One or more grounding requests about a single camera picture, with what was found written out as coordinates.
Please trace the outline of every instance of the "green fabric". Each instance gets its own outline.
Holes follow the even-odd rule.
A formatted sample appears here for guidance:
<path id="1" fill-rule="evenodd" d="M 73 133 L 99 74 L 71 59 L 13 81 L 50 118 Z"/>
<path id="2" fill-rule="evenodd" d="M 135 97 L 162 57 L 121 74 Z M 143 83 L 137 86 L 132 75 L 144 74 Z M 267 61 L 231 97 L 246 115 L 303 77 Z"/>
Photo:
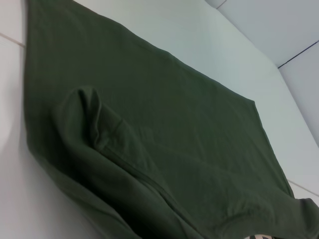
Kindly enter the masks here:
<path id="1" fill-rule="evenodd" d="M 29 149 L 105 238 L 319 238 L 255 104 L 70 0 L 29 0 Z"/>

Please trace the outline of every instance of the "green t-shirt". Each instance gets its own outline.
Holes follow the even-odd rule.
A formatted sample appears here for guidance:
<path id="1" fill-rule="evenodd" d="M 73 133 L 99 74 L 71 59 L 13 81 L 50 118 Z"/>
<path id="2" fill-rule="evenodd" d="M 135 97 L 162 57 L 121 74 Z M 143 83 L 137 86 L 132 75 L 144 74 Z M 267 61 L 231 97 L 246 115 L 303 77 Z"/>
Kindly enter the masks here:
<path id="1" fill-rule="evenodd" d="M 28 2 L 28 145 L 105 238 L 319 238 L 253 101 L 76 2 Z"/>

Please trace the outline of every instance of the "white surface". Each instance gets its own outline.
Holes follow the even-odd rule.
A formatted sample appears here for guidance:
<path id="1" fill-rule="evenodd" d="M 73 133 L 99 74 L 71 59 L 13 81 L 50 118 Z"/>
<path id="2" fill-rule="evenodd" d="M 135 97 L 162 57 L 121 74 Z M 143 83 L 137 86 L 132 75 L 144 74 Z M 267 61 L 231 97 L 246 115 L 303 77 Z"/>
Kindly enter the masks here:
<path id="1" fill-rule="evenodd" d="M 281 67 L 280 72 L 319 145 L 319 43 Z"/>
<path id="2" fill-rule="evenodd" d="M 286 176 L 319 192 L 319 149 L 280 72 L 203 0 L 77 0 L 256 102 Z"/>
<path id="3" fill-rule="evenodd" d="M 22 59 L 23 48 L 0 37 L 0 238 L 100 238 L 27 150 Z"/>
<path id="4" fill-rule="evenodd" d="M 209 5 L 214 8 L 221 6 L 226 0 L 205 0 Z"/>
<path id="5" fill-rule="evenodd" d="M 318 0 L 227 0 L 218 10 L 277 66 L 319 40 Z"/>
<path id="6" fill-rule="evenodd" d="M 25 43 L 25 0 L 0 0 L 0 33 Z"/>
<path id="7" fill-rule="evenodd" d="M 314 194 L 306 191 L 305 189 L 302 189 L 292 183 L 290 183 L 290 186 L 294 192 L 295 198 L 297 199 L 303 199 L 303 198 L 311 198 L 314 203 L 317 204 L 317 206 L 319 207 L 319 197 L 315 196 Z"/>

